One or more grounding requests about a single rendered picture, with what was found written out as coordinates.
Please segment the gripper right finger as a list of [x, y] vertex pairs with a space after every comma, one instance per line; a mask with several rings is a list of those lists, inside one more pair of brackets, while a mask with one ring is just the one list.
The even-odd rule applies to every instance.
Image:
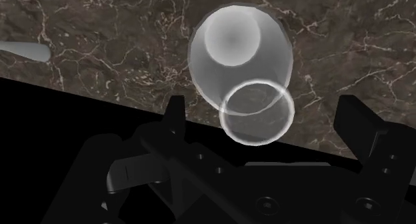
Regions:
[[354, 95], [341, 95], [333, 128], [362, 165], [341, 224], [416, 224], [405, 200], [416, 170], [416, 129], [380, 118]]

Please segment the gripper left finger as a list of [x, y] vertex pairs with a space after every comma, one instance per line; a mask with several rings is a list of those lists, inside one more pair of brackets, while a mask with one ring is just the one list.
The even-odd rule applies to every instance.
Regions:
[[183, 172], [162, 164], [141, 144], [142, 137], [182, 138], [185, 134], [185, 100], [170, 98], [165, 115], [156, 129], [140, 126], [122, 141], [116, 134], [95, 135], [85, 141], [64, 182], [48, 208], [42, 224], [125, 224], [119, 210], [131, 187], [171, 180], [175, 196], [170, 209], [174, 224], [247, 224], [234, 209], [212, 200], [206, 194], [190, 194], [182, 186]]

